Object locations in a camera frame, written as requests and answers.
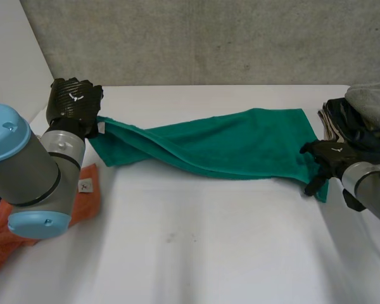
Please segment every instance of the gray concrete wall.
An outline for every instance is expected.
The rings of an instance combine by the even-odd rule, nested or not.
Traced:
[[[380,0],[21,0],[54,77],[107,86],[380,80]]]

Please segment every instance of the white wall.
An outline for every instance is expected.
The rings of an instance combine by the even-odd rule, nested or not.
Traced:
[[[48,102],[53,77],[18,0],[0,0],[0,103],[31,121]]]

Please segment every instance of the towel label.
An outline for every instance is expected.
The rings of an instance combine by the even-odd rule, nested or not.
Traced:
[[[92,179],[81,179],[77,187],[80,193],[92,193],[93,181]]]
[[[106,123],[105,122],[99,122],[97,124],[97,128],[99,129],[99,133],[104,134],[106,132]]]

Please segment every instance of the light blue joint cap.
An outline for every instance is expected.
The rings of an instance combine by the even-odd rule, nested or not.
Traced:
[[[68,230],[71,216],[55,211],[23,211],[8,217],[8,229],[23,238],[49,239]]]
[[[28,122],[12,107],[0,104],[0,161],[23,149],[30,136]]]

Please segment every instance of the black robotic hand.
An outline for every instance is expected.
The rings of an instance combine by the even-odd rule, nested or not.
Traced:
[[[97,114],[104,96],[101,85],[76,78],[55,79],[51,85],[46,119],[51,128],[72,130],[83,138],[98,135]]]
[[[331,177],[342,178],[343,172],[353,163],[358,162],[358,156],[348,144],[335,141],[314,141],[306,143],[300,153],[310,153],[320,165],[318,174],[305,188],[305,194],[314,195]]]

